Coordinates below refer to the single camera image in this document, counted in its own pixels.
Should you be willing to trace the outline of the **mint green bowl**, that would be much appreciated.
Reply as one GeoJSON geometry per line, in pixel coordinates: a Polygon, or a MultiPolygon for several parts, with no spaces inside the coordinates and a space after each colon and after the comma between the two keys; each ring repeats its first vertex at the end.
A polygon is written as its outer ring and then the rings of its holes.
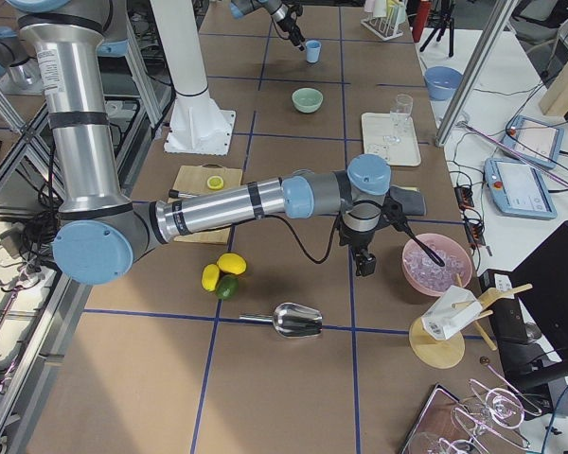
{"type": "Polygon", "coordinates": [[[315,113],[321,107],[323,100],[323,94],[311,87],[299,88],[292,93],[293,106],[302,114],[315,113]]]}

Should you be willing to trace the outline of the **metal ice scoop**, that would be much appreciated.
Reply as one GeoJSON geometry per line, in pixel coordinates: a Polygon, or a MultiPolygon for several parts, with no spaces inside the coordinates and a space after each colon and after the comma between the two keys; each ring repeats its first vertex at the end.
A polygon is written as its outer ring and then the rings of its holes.
{"type": "Polygon", "coordinates": [[[240,314],[246,322],[268,323],[285,338],[308,338],[322,333],[323,316],[315,308],[286,302],[278,305],[272,315],[240,314]]]}

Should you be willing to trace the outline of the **pink bowl with ice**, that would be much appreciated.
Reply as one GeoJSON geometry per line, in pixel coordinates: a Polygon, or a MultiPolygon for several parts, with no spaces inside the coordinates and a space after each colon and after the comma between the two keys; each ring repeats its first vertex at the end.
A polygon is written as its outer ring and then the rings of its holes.
{"type": "Polygon", "coordinates": [[[409,240],[402,249],[401,266],[404,277],[414,289],[428,296],[441,296],[458,282],[462,287],[468,285],[473,265],[460,244],[435,233],[420,234],[417,238],[443,260],[444,266],[438,266],[415,241],[409,240]]]}

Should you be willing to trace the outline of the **wooden stand with paper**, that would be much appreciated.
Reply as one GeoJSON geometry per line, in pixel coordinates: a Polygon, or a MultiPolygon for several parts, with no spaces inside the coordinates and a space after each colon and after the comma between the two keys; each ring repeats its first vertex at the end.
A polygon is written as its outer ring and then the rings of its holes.
{"type": "Polygon", "coordinates": [[[465,340],[461,331],[472,324],[487,346],[497,350],[496,344],[478,323],[493,313],[489,308],[499,299],[532,289],[524,284],[501,291],[489,288],[479,297],[470,290],[450,286],[435,303],[409,329],[409,341],[415,355],[436,369],[450,369],[457,365],[465,354],[465,340]]]}

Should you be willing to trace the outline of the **cream serving tray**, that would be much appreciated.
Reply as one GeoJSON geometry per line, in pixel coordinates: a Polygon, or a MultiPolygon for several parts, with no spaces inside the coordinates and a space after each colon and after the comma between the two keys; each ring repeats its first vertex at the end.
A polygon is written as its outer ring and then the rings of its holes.
{"type": "Polygon", "coordinates": [[[390,166],[419,166],[421,156],[413,119],[409,115],[363,113],[364,153],[382,157],[390,166]]]}

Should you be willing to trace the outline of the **red cylinder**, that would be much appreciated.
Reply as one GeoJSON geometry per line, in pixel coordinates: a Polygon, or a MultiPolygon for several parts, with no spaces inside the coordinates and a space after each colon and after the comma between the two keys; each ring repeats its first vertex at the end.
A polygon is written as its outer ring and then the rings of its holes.
{"type": "Polygon", "coordinates": [[[415,43],[418,43],[420,41],[423,29],[428,21],[430,10],[430,0],[420,0],[417,3],[417,12],[412,26],[412,37],[415,43]]]}

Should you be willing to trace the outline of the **yellow lemon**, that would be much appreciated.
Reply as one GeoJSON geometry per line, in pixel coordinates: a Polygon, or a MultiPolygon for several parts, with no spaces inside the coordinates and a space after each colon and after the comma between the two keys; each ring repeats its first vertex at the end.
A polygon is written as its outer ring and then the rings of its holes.
{"type": "Polygon", "coordinates": [[[217,266],[225,273],[241,275],[247,270],[246,260],[237,253],[224,253],[217,260],[217,266]]]}
{"type": "Polygon", "coordinates": [[[201,284],[204,290],[212,292],[216,289],[221,278],[221,270],[217,264],[208,264],[204,267],[201,284]]]}

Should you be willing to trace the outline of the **black tripod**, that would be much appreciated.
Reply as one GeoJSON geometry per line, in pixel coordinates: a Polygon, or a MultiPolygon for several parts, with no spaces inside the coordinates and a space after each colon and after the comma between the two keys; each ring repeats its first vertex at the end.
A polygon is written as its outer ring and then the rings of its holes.
{"type": "Polygon", "coordinates": [[[430,42],[435,38],[439,43],[443,38],[446,31],[449,31],[449,51],[448,57],[451,58],[454,55],[454,18],[453,11],[455,8],[454,0],[443,0],[441,2],[441,8],[437,16],[436,27],[431,31],[428,38],[420,46],[419,51],[423,52],[430,42]]]}

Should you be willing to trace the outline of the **half lemon slice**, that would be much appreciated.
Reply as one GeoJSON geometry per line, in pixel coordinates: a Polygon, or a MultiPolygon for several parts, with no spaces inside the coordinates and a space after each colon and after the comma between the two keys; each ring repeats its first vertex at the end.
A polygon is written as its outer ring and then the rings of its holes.
{"type": "Polygon", "coordinates": [[[206,179],[206,187],[212,191],[221,190],[224,185],[224,178],[220,175],[211,175],[206,179]]]}

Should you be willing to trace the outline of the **near blue teach pendant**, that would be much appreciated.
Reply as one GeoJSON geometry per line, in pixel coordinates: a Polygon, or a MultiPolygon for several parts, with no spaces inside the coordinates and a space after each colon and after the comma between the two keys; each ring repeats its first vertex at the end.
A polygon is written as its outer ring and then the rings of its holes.
{"type": "Polygon", "coordinates": [[[493,202],[505,216],[557,217],[557,209],[537,169],[507,158],[488,158],[484,162],[484,172],[493,202]]]}

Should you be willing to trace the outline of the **blue teach pendant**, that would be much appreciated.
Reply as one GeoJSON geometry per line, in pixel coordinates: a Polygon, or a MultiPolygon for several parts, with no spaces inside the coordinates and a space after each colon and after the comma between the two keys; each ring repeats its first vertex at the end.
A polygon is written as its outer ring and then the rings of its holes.
{"type": "Polygon", "coordinates": [[[484,162],[484,172],[493,202],[505,216],[557,217],[557,209],[537,169],[507,158],[488,158],[484,162]]]}
{"type": "Polygon", "coordinates": [[[544,122],[518,115],[511,120],[502,143],[539,166],[553,169],[557,165],[564,131],[544,122]]]}

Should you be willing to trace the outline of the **black monitor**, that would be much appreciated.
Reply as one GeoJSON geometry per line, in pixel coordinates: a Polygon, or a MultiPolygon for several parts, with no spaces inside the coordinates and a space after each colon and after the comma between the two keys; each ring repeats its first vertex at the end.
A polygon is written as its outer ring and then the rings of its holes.
{"type": "Polygon", "coordinates": [[[496,303],[493,327],[507,378],[528,391],[568,376],[568,221],[527,256],[509,279],[514,287],[530,284],[532,289],[496,303]],[[546,365],[541,359],[530,366],[537,344],[528,341],[522,307],[558,353],[559,362],[546,365]]]}

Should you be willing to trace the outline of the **black tray with glasses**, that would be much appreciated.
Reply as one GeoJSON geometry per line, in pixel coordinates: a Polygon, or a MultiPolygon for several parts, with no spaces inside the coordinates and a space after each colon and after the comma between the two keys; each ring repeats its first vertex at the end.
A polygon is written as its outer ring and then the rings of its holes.
{"type": "Polygon", "coordinates": [[[469,380],[470,395],[458,398],[437,384],[406,435],[401,453],[526,453],[522,423],[541,408],[491,365],[497,378],[487,385],[469,380]]]}

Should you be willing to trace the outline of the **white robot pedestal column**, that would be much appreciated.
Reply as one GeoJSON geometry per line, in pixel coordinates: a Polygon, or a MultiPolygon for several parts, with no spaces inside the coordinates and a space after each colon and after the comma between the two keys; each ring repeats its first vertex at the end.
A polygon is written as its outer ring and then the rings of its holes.
{"type": "Polygon", "coordinates": [[[176,95],[165,151],[227,154],[236,113],[220,109],[209,93],[192,3],[154,0],[151,8],[176,95]]]}

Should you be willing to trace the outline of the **black handled knife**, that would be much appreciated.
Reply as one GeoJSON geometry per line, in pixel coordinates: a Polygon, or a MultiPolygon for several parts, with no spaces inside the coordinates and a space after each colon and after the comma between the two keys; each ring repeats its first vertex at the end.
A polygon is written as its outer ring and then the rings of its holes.
{"type": "Polygon", "coordinates": [[[170,189],[169,190],[169,197],[171,199],[178,199],[178,200],[180,200],[180,199],[192,199],[192,198],[198,197],[198,194],[179,191],[179,190],[176,190],[176,189],[170,189]]]}

